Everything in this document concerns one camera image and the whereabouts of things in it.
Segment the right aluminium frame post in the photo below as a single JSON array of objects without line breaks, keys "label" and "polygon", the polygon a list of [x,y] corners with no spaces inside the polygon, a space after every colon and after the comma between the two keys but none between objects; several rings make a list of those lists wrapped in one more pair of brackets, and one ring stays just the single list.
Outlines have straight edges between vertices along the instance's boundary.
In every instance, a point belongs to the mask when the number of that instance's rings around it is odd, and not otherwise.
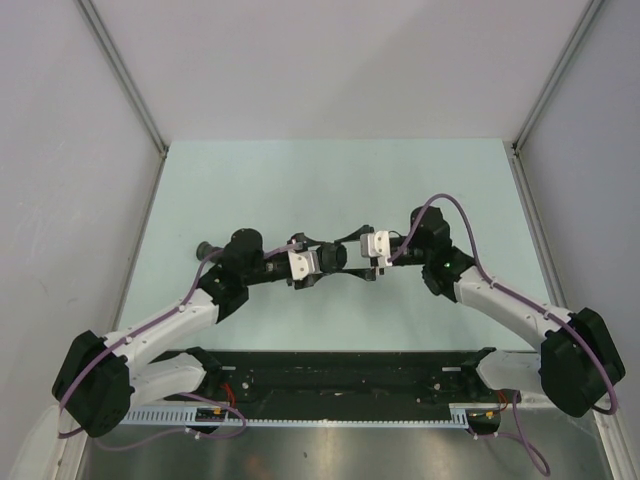
[{"label": "right aluminium frame post", "polygon": [[511,143],[511,148],[518,154],[526,145],[533,130],[544,115],[556,91],[568,74],[572,64],[595,26],[600,14],[609,4],[606,0],[590,0],[586,3],[576,25],[573,27],[566,43],[562,47],[556,61],[547,75],[542,88],[532,107],[528,111],[523,124]]}]

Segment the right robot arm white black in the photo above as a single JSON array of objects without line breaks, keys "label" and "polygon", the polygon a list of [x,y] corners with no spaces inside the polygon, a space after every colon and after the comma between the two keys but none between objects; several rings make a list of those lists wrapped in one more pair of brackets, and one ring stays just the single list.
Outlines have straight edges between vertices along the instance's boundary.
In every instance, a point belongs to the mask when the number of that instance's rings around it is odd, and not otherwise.
[{"label": "right robot arm white black", "polygon": [[[376,269],[420,266],[435,296],[476,310],[507,328],[531,352],[490,348],[461,376],[463,393],[484,401],[496,390],[530,392],[548,398],[562,412],[581,417],[590,410],[611,415],[615,386],[626,375],[624,363],[600,314],[543,303],[500,282],[476,254],[455,246],[450,226],[437,207],[415,209],[406,236],[365,225],[346,241],[357,242]],[[607,397],[608,408],[599,406]]]}]

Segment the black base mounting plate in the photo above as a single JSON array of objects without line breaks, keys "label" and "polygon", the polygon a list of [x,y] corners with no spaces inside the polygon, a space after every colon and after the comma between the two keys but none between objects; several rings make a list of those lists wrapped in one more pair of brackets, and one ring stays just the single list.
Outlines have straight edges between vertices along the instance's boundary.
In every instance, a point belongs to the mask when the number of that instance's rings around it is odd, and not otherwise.
[{"label": "black base mounting plate", "polygon": [[436,420],[455,405],[499,414],[514,393],[476,373],[490,352],[209,351],[192,391],[250,419]]}]

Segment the aluminium frame post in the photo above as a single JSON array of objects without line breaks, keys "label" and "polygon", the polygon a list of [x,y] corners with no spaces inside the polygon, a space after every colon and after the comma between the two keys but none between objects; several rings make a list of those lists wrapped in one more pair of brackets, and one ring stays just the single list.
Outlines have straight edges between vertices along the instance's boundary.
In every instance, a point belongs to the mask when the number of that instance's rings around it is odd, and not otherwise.
[{"label": "aluminium frame post", "polygon": [[169,146],[95,2],[74,0],[73,3],[154,149],[161,159],[165,159]]},{"label": "aluminium frame post", "polygon": [[573,27],[566,43],[562,47],[556,61],[547,75],[542,88],[532,107],[528,111],[523,124],[511,143],[511,148],[518,154],[526,145],[533,130],[544,115],[556,91],[568,74],[572,64],[595,26],[600,14],[609,4],[606,0],[590,0],[586,3],[576,25]]}]

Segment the left aluminium frame post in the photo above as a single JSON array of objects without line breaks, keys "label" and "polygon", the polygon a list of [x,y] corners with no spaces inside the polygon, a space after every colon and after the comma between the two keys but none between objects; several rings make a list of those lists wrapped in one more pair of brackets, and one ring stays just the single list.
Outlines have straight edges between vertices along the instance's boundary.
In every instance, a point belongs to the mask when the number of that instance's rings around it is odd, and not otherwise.
[{"label": "left aluminium frame post", "polygon": [[169,146],[95,2],[74,0],[73,3],[154,149],[161,159],[165,159]]}]

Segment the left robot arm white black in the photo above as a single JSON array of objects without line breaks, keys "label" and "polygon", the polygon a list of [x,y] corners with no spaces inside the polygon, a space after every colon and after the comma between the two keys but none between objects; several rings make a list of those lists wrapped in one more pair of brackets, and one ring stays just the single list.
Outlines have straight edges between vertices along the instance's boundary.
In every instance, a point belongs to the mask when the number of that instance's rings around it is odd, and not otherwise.
[{"label": "left robot arm white black", "polygon": [[335,247],[299,233],[265,251],[262,235],[249,228],[234,232],[223,247],[201,243],[200,264],[181,299],[133,326],[104,335],[87,330],[72,341],[52,394],[78,426],[60,438],[102,437],[133,408],[167,396],[214,397],[221,387],[221,367],[214,357],[199,347],[169,360],[160,355],[234,314],[248,301],[252,285],[281,280],[306,285],[324,274],[323,256]]}]

